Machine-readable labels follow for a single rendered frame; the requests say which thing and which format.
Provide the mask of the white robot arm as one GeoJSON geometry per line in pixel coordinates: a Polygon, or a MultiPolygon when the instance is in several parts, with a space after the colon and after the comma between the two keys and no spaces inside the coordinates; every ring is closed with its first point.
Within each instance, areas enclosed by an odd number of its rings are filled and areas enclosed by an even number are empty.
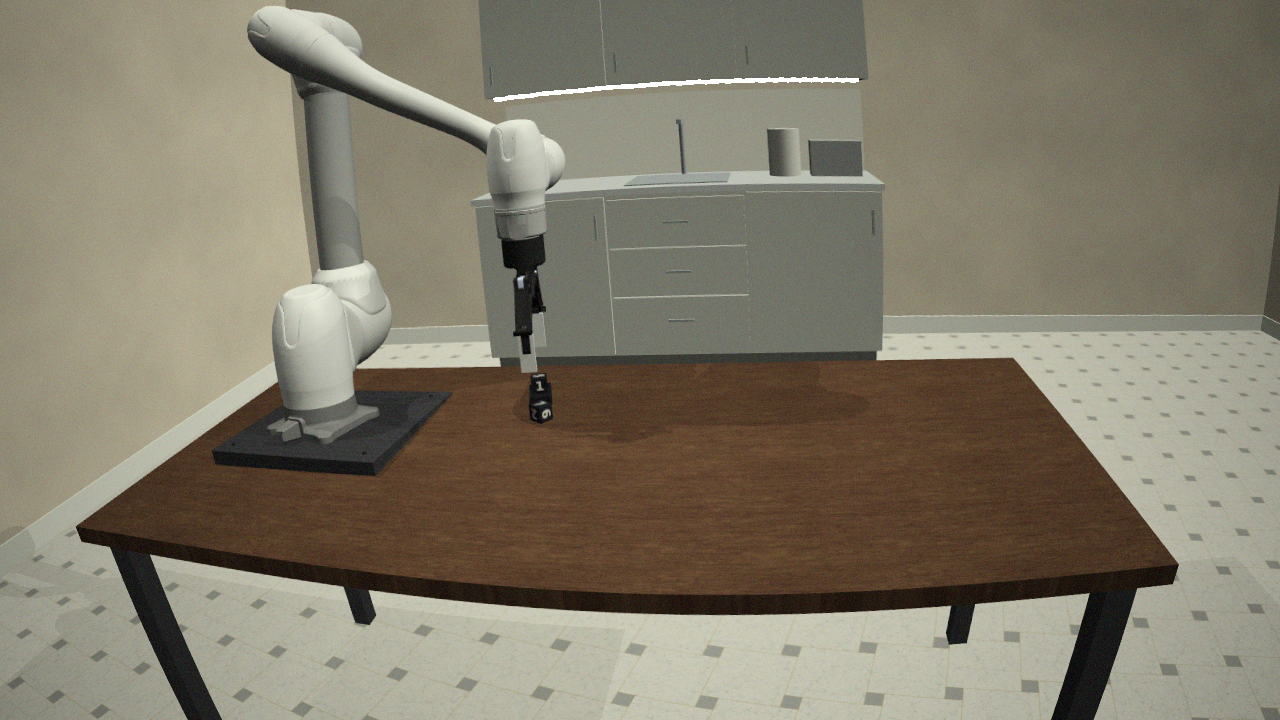
{"type": "Polygon", "coordinates": [[[311,284],[287,291],[276,304],[273,354],[285,416],[268,427],[268,436],[329,445],[380,415],[379,407],[357,404],[353,374],[392,323],[378,270],[364,260],[349,95],[485,152],[499,240],[547,233],[545,191],[561,179],[564,152],[532,120],[495,126],[369,67],[357,31],[335,15],[262,6],[247,33],[261,56],[291,73],[305,99],[320,264],[311,284]]]}

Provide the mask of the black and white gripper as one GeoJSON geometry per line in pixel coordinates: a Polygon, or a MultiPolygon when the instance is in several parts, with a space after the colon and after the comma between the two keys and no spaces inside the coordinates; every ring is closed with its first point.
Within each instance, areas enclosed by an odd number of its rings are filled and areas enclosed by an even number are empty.
{"type": "Polygon", "coordinates": [[[506,268],[516,269],[515,283],[515,332],[518,338],[521,372],[538,372],[535,347],[547,347],[541,290],[538,282],[538,266],[545,263],[544,236],[531,240],[500,240],[506,268]],[[530,268],[529,268],[530,266],[530,268]],[[538,286],[536,286],[538,284],[538,286]],[[535,295],[536,287],[536,295],[535,295]],[[530,301],[529,301],[530,293],[530,301]],[[534,301],[532,301],[534,300],[534,301]],[[522,328],[527,327],[527,328],[522,328]]]}

